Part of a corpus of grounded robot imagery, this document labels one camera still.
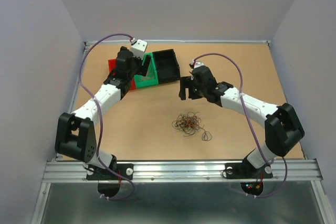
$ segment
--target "pile of rubber bands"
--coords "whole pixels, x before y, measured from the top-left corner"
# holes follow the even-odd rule
[[[209,131],[206,131],[200,125],[201,118],[196,115],[197,113],[188,112],[187,114],[180,114],[175,121],[172,122],[173,128],[183,131],[185,133],[184,136],[192,136],[198,133],[200,130],[203,130],[202,140],[210,141],[212,136]]]

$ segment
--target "green box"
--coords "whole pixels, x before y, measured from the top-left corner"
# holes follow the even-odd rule
[[[151,52],[145,54],[145,57],[143,57],[142,64],[144,63],[146,57],[151,57],[151,62],[149,63],[147,75],[140,76],[136,74],[134,76],[134,82],[137,89],[159,84],[159,79],[157,78],[158,73],[156,71],[153,54]]]

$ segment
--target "brown table surface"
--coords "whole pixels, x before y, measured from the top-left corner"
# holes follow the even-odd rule
[[[106,79],[108,60],[117,56],[121,45],[100,45],[89,55],[83,72],[83,83],[96,93]],[[201,54],[220,52],[231,57],[241,68],[243,92],[260,100],[283,104],[285,100],[280,81],[265,44],[150,44],[147,52],[173,48],[180,65],[181,76],[189,76],[188,64]],[[216,80],[239,87],[235,67],[219,56],[202,58]],[[256,146],[246,119],[237,112],[220,108],[205,99],[181,101],[179,82],[130,91],[115,104],[103,118],[104,133],[101,148],[118,159],[235,159],[244,158]],[[76,109],[89,95],[80,88]],[[185,137],[172,128],[180,113],[198,112],[204,128],[211,132],[209,142],[202,134]],[[264,129],[254,123],[262,144]],[[99,124],[96,126],[98,139]],[[295,146],[288,158],[303,158],[300,145]]]

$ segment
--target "black plastic tray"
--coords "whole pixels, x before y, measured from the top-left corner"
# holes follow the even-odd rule
[[[153,52],[159,84],[178,81],[181,77],[173,49]]]

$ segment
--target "metal frame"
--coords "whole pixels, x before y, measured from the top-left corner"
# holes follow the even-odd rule
[[[241,162],[233,160],[218,161],[119,161],[134,164],[134,183],[197,183],[197,182],[252,182],[254,179],[226,179],[222,177],[225,163]],[[315,160],[288,159],[289,181],[322,180],[319,166]],[[271,165],[274,178],[265,181],[282,181],[285,166],[282,160]],[[43,183],[96,183],[86,180],[86,170],[82,162],[48,162],[42,179]]]
[[[38,193],[38,198],[35,206],[35,211],[32,217],[31,224],[40,224],[42,222],[44,209],[46,208],[46,203],[50,190],[50,183],[42,183],[40,192]]]
[[[325,224],[335,224],[335,216],[331,210],[328,198],[324,194],[321,181],[312,181],[311,185],[313,187],[317,203],[319,205],[321,215]]]

